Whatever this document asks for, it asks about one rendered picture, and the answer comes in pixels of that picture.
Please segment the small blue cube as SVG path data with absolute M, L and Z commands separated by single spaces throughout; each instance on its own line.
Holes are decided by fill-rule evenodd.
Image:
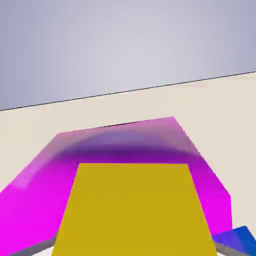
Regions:
M 241 226 L 212 236 L 213 242 L 243 252 L 246 256 L 256 256 L 256 240 L 247 226 Z

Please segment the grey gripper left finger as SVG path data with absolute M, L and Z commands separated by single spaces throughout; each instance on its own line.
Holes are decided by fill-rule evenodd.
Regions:
M 37 253 L 49 249 L 54 246 L 58 232 L 59 230 L 57 229 L 48 238 L 44 238 L 42 235 L 40 237 L 40 235 L 36 234 L 34 231 L 30 235 L 30 241 L 26 242 L 26 246 L 23 246 L 21 249 L 14 251 L 7 256 L 34 256 Z

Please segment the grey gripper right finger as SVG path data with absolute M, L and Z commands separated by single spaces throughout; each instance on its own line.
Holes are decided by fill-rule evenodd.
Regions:
M 231 247 L 225 246 L 223 244 L 220 244 L 218 242 L 213 242 L 215 249 L 218 253 L 225 255 L 225 256 L 247 256 L 246 253 L 240 252 L 236 249 L 233 249 Z

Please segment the small yellow cube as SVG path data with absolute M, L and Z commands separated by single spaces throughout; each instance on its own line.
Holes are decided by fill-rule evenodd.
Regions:
M 81 163 L 52 256 L 217 256 L 187 164 Z

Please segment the large magenta box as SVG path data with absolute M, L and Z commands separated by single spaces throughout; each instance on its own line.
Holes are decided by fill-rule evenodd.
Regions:
M 57 233 L 79 163 L 188 165 L 211 234 L 232 228 L 231 197 L 173 117 L 57 134 L 0 192 L 0 256 Z

